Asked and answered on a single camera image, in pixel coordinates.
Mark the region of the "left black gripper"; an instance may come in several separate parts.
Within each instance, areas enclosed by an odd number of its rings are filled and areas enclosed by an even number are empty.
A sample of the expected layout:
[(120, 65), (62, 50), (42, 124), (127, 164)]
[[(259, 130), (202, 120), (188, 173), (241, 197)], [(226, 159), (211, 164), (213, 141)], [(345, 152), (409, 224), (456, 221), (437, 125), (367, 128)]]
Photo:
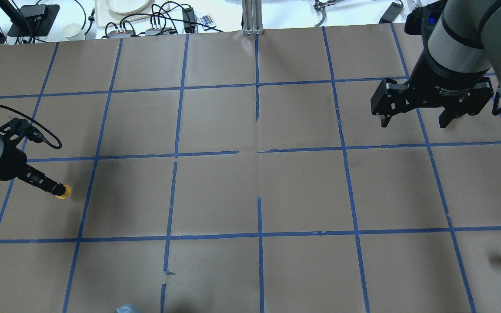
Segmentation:
[(4, 148), (0, 156), (0, 181), (18, 178), (44, 192), (56, 195), (58, 183), (27, 164), (27, 155), (17, 148)]

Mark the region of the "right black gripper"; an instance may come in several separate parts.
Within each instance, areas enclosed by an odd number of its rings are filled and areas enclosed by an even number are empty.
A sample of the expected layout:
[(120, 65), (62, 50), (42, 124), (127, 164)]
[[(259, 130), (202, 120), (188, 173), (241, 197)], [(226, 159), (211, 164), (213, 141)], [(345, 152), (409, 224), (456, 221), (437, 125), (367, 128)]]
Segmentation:
[(486, 71), (460, 73), (437, 63), (424, 50), (405, 83), (384, 78), (371, 97), (371, 113), (387, 127), (391, 118), (417, 108), (443, 107), (438, 117), (445, 129), (455, 118), (478, 115), (494, 95)]

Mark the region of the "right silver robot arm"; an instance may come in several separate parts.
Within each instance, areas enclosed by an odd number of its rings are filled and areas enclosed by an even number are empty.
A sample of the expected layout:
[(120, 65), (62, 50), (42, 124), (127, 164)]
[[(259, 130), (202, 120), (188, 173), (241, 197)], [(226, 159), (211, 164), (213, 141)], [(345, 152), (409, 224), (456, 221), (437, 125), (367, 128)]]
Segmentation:
[[(384, 78), (374, 92), (371, 112), (382, 127), (417, 108), (442, 107), (441, 128), (478, 115), (494, 95), (490, 69), (501, 100), (501, 0), (440, 0), (413, 10), (404, 30), (422, 37), (423, 52), (406, 83)], [(492, 113), (501, 114), (501, 106)]]

